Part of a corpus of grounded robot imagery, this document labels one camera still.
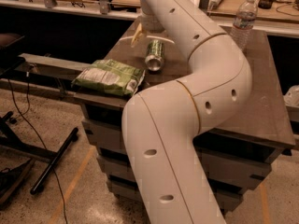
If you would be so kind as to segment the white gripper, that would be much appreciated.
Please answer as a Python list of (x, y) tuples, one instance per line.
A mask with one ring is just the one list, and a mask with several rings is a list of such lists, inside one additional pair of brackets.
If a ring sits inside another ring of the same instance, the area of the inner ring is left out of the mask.
[(151, 33), (161, 33), (164, 27), (160, 24), (156, 16), (151, 10), (141, 8), (141, 23), (138, 24), (135, 34), (131, 40), (131, 46), (134, 47), (141, 39), (146, 36), (146, 31)]

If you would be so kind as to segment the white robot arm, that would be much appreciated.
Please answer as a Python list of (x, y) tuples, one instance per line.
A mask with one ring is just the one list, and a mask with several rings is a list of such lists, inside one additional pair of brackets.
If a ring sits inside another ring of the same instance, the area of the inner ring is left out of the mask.
[(133, 96), (122, 135), (151, 224), (226, 224), (193, 138), (248, 100), (252, 74), (234, 40), (190, 0), (143, 0), (191, 72)]

